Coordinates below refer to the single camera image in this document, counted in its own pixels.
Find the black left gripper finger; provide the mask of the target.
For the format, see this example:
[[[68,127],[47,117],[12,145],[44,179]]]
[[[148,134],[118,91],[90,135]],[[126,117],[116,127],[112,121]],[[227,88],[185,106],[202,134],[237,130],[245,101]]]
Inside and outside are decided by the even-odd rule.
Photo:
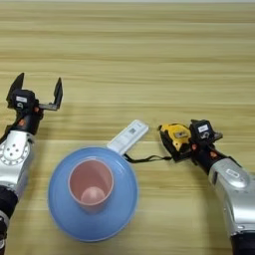
[[[13,84],[10,87],[10,90],[8,92],[6,101],[7,101],[7,105],[9,109],[14,109],[18,102],[16,100],[16,94],[15,91],[16,90],[21,90],[23,87],[23,81],[24,81],[24,73],[21,73],[13,82]]]
[[[59,78],[55,86],[54,101],[48,104],[39,104],[39,107],[42,110],[57,111],[61,106],[62,98],[63,98],[62,79]]]

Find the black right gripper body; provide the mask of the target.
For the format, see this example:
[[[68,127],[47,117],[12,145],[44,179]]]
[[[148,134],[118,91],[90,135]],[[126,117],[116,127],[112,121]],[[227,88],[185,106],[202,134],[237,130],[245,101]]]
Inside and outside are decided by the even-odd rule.
[[[219,152],[213,143],[202,143],[198,141],[190,141],[191,159],[194,164],[199,165],[205,173],[210,171],[212,165],[227,155]]]

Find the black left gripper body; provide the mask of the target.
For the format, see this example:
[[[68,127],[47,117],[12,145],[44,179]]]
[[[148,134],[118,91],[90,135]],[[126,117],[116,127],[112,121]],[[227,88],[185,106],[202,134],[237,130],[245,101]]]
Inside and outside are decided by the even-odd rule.
[[[11,130],[36,134],[43,115],[43,110],[39,107],[34,107],[31,110],[17,110],[16,119],[11,125]]]

